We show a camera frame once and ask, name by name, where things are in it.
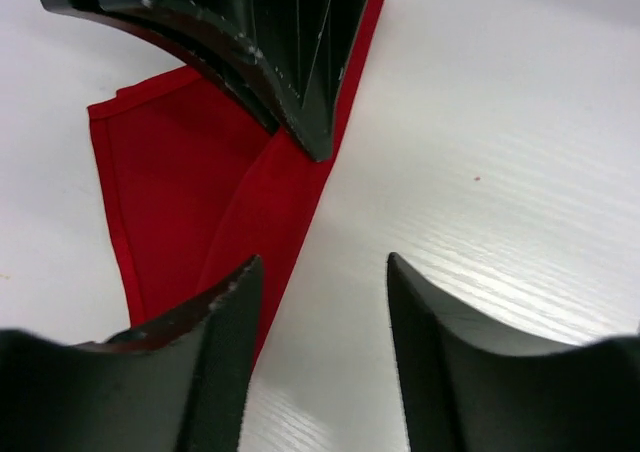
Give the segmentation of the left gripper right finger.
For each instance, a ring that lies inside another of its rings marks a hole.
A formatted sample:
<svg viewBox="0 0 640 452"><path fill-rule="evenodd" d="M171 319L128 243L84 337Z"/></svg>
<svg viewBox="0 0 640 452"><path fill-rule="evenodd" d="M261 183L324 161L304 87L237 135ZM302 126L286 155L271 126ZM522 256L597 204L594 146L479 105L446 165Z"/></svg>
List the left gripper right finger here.
<svg viewBox="0 0 640 452"><path fill-rule="evenodd" d="M398 254L386 284L414 451L635 451L639 339L576 346L466 304Z"/></svg>

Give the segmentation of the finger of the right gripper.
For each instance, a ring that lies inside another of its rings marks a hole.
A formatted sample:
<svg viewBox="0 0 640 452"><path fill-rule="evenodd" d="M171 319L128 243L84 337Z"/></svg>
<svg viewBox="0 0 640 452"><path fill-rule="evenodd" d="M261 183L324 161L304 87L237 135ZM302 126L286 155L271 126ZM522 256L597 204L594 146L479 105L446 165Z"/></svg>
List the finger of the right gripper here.
<svg viewBox="0 0 640 452"><path fill-rule="evenodd" d="M336 109L368 0L40 0L195 68L313 161L334 150Z"/></svg>

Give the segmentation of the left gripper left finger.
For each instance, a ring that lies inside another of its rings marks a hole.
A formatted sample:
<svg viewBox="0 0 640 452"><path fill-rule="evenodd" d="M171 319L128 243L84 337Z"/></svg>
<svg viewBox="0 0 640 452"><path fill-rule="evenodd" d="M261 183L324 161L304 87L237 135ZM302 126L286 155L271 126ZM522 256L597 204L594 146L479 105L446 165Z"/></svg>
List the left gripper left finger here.
<svg viewBox="0 0 640 452"><path fill-rule="evenodd" d="M5 451L234 451L257 342L263 264L103 343L1 334Z"/></svg>

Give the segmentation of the red cloth napkin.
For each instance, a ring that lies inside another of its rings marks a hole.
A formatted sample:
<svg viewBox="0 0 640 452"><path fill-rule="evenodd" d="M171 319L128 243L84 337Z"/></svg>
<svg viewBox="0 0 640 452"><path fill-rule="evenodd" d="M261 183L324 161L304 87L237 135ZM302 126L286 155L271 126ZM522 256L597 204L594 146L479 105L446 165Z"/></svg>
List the red cloth napkin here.
<svg viewBox="0 0 640 452"><path fill-rule="evenodd" d="M332 162L313 163L284 133L269 136L188 67L121 89L88 114L132 324L258 255L263 345Z"/></svg>

